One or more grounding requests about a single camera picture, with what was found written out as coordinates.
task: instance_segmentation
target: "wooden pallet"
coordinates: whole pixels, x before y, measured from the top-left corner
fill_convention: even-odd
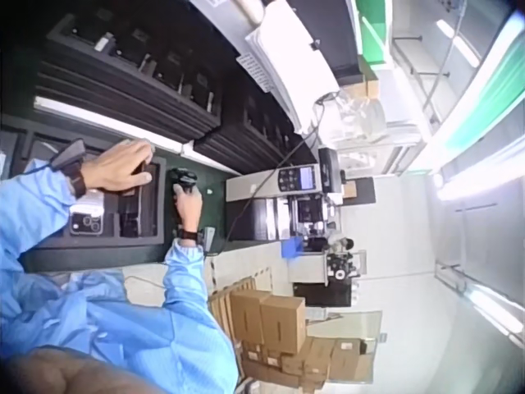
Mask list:
[[[222,331],[230,339],[234,349],[235,357],[237,359],[237,368],[239,369],[239,383],[246,378],[240,363],[241,345],[240,341],[235,338],[233,331],[233,318],[231,315],[231,301],[230,294],[240,290],[255,289],[255,279],[253,277],[246,277],[233,285],[225,287],[222,290],[214,291],[208,297],[208,309],[216,319]]]

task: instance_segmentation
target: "control panel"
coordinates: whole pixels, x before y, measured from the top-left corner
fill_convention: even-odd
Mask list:
[[[279,191],[315,190],[315,173],[313,166],[285,168],[279,170]]]

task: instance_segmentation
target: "hand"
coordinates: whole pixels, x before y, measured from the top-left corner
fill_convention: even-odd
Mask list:
[[[200,211],[203,208],[203,196],[197,186],[185,193],[178,184],[173,186],[175,206],[182,220],[182,228],[189,232],[197,232],[199,229]]]
[[[80,172],[86,189],[120,191],[146,185],[151,181],[151,174],[131,173],[142,162],[149,164],[153,151],[153,146],[147,140],[123,140],[96,159],[82,164]]]

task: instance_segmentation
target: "blue sleeve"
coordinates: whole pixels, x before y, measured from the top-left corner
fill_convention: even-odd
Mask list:
[[[42,167],[34,160],[28,170]],[[0,183],[1,270],[21,270],[21,253],[60,230],[67,223],[69,206],[75,202],[66,177],[50,168],[19,175]]]
[[[177,346],[187,377],[200,384],[233,392],[239,376],[230,340],[208,310],[203,280],[203,249],[184,248],[173,242],[167,252],[163,308],[175,315]]]

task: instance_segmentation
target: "stacked boxes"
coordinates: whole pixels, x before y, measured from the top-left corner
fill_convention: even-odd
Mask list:
[[[372,355],[360,339],[306,337],[304,299],[268,291],[231,294],[235,338],[246,376],[311,393],[327,379],[366,381]]]

